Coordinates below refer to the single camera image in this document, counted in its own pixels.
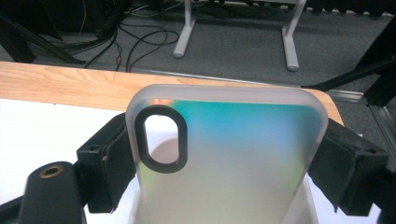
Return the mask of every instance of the black equipment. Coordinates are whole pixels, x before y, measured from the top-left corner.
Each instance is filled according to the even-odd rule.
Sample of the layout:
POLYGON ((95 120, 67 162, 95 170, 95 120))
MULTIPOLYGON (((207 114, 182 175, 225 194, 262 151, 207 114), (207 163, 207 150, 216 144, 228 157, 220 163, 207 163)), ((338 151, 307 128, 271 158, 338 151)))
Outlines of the black equipment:
POLYGON ((396 95, 396 18, 393 18, 351 72, 303 88, 329 91, 349 82, 379 74, 364 93, 369 105, 386 105, 396 95))
MULTIPOLYGON (((120 114, 77 151, 75 164, 59 161, 32 172, 25 195, 0 206, 0 223, 85 223, 85 204, 91 213, 114 211, 135 175, 125 126, 120 114)), ((334 208, 368 216, 375 203, 382 209, 377 223, 395 223, 396 174, 386 168, 388 159, 386 151, 329 119, 308 173, 334 208)))

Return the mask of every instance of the white surface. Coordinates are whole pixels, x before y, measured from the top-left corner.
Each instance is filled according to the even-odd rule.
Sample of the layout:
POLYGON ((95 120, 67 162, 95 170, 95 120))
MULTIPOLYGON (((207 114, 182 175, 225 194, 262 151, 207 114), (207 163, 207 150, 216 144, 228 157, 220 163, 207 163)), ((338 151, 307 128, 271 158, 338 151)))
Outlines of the white surface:
MULTIPOLYGON (((27 176, 53 161, 75 162, 76 150, 119 111, 67 105, 0 100, 0 203, 23 194, 27 176)), ((113 214, 91 215, 88 223, 128 223, 138 185, 134 179, 113 214)), ((333 212, 320 189, 310 182, 318 222, 376 223, 379 209, 370 217, 346 217, 333 212)))

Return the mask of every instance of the metal stand leg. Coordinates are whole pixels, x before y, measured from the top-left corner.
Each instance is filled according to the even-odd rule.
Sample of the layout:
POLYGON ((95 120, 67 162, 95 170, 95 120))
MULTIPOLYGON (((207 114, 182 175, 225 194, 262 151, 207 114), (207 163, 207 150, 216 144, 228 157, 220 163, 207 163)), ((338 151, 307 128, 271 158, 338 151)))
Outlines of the metal stand leg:
POLYGON ((286 64, 290 71, 297 71, 299 68, 296 48, 294 47, 293 33, 297 26, 297 22, 303 13, 306 0, 297 0, 294 16, 289 26, 282 28, 283 46, 286 54, 286 64))
POLYGON ((186 47, 189 44, 192 28, 195 24, 195 18, 191 15, 191 0, 184 1, 184 10, 186 23, 184 24, 183 31, 181 32, 180 38, 177 41, 177 45, 174 51, 175 58, 182 58, 184 56, 186 47))

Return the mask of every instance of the phone case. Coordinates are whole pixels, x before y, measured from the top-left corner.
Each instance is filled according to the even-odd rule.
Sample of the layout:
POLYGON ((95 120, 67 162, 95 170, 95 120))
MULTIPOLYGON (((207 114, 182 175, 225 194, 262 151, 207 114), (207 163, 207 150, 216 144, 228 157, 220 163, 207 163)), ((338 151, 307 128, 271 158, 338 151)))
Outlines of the phone case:
POLYGON ((321 102, 297 89, 146 87, 126 112, 145 220, 281 223, 327 121, 321 102), (145 129, 152 115, 177 125, 177 138, 168 139, 178 144, 176 160, 152 158, 145 129))

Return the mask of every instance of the black cable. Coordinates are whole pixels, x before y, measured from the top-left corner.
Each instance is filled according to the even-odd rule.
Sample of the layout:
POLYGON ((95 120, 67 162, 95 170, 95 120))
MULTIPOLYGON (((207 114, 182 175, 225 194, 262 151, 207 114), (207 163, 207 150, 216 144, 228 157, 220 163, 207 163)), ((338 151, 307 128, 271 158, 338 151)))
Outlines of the black cable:
POLYGON ((129 54, 128 54, 128 59, 127 59, 127 62, 126 62, 126 64, 125 64, 125 71, 126 71, 126 72, 131 72, 131 69, 132 69, 132 66, 134 65, 134 63, 137 63, 138 61, 142 60, 144 57, 148 56, 150 53, 156 51, 157 49, 159 49, 160 47, 163 46, 163 44, 162 44, 162 45, 158 45, 157 48, 155 48, 154 50, 152 50, 152 51, 150 51, 150 52, 148 52, 148 53, 146 53, 146 54, 140 56, 139 58, 137 58, 136 60, 134 60, 132 63, 130 63, 132 53, 134 52, 134 49, 137 47, 137 45, 138 45, 139 43, 141 43, 141 42, 144 42, 144 39, 145 39, 145 38, 147 38, 147 37, 149 37, 149 36, 151 36, 151 35, 158 34, 158 33, 165 33, 165 38, 163 39, 163 44, 164 44, 164 43, 166 42, 166 40, 167 40, 167 37, 168 37, 168 31, 166 31, 166 30, 163 29, 163 28, 161 29, 161 31, 151 32, 151 33, 149 33, 149 34, 146 34, 146 35, 142 36, 140 39, 138 39, 138 40, 136 41, 136 43, 134 43, 134 46, 132 47, 131 51, 129 52, 129 54))
POLYGON ((121 56, 121 54, 122 54, 122 46, 117 42, 117 39, 116 39, 115 43, 116 43, 116 46, 117 46, 117 51, 119 52, 119 55, 117 55, 117 58, 116 58, 117 67, 115 69, 115 71, 118 72, 120 70, 120 65, 122 63, 122 56, 121 56))
MULTIPOLYGON (((120 25, 119 25, 120 30, 122 30, 122 31, 125 32, 126 34, 128 34, 128 35, 130 35, 130 36, 136 38, 137 40, 140 40, 140 39, 142 39, 143 37, 139 37, 139 36, 137 36, 137 35, 134 35, 134 34, 128 32, 127 30, 123 29, 123 28, 121 27, 121 25, 129 26, 129 27, 140 27, 140 28, 157 28, 157 29, 164 30, 163 27, 161 27, 161 26, 156 26, 156 25, 132 25, 132 24, 120 23, 120 25)), ((175 31, 166 31, 166 32, 169 33, 169 34, 174 34, 174 35, 176 36, 176 39, 175 39, 175 40, 172 40, 172 41, 169 41, 169 42, 167 42, 167 43, 164 43, 164 44, 162 44, 162 43, 153 43, 153 42, 149 42, 149 41, 147 41, 147 40, 145 40, 145 39, 142 39, 141 41, 144 42, 144 43, 146 43, 146 44, 153 45, 153 46, 158 46, 158 45, 166 46, 166 45, 175 44, 175 43, 178 41, 179 34, 178 34, 177 32, 175 32, 175 31)))
POLYGON ((111 40, 110 44, 105 47, 104 49, 102 49, 102 51, 100 51, 98 54, 96 54, 96 56, 94 56, 92 59, 90 59, 85 65, 84 68, 88 68, 96 59, 98 59, 100 56, 102 56, 106 51, 108 51, 111 46, 113 46, 114 42, 117 39, 117 35, 118 35, 118 30, 116 29, 113 35, 113 39, 111 40))

